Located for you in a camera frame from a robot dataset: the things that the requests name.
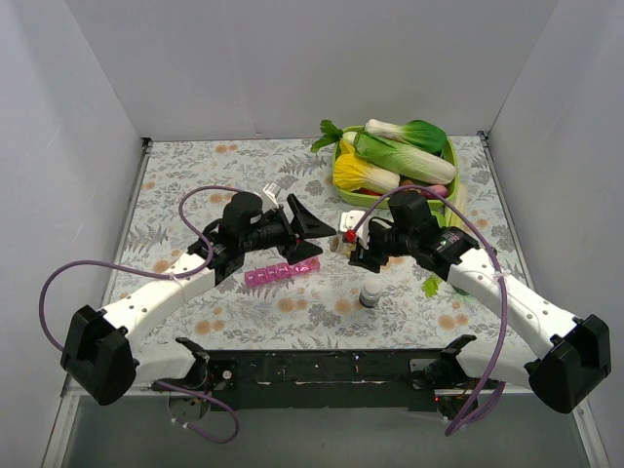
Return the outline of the clear bottle of yellow pills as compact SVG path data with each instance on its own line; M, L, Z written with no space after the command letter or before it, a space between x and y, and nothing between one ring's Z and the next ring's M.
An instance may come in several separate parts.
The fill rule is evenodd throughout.
M329 247L332 254L349 258L351 253L355 251L357 245L347 242L342 235L335 235L330 239Z

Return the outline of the pink weekly pill organizer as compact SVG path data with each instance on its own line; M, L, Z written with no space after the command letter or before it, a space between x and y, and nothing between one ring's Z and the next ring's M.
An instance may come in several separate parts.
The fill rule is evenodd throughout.
M244 275L244 281L247 287L256 288L272 282L313 273L319 271L320 268L320 260L317 257L313 257L294 265L284 262L247 271Z

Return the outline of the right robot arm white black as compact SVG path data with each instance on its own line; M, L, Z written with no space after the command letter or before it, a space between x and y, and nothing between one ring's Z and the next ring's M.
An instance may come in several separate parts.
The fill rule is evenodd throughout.
M349 262L379 272L392 256L409 256L452 287L496 314L526 350L493 350L463 335L415 374L433 388L463 387L474 378L531 390L547 407L572 412L611 371L607 324L595 315L579 318L506 275L495 253L458 227L442 227L427 200L414 190L388 201L391 219L364 211L341 215L339 231L354 245Z

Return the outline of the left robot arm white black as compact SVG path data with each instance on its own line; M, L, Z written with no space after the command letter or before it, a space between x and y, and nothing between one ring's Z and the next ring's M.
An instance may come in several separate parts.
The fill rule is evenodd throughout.
M210 356L199 344L184 337L164 345L144 340L190 299L240 269L247 254L276 249L290 265L320 255L315 240L335 230L294 195L287 202L290 214L271 195L236 193L167 272L99 310L84 306L73 315L62 368L102 406L139 383L205 388Z

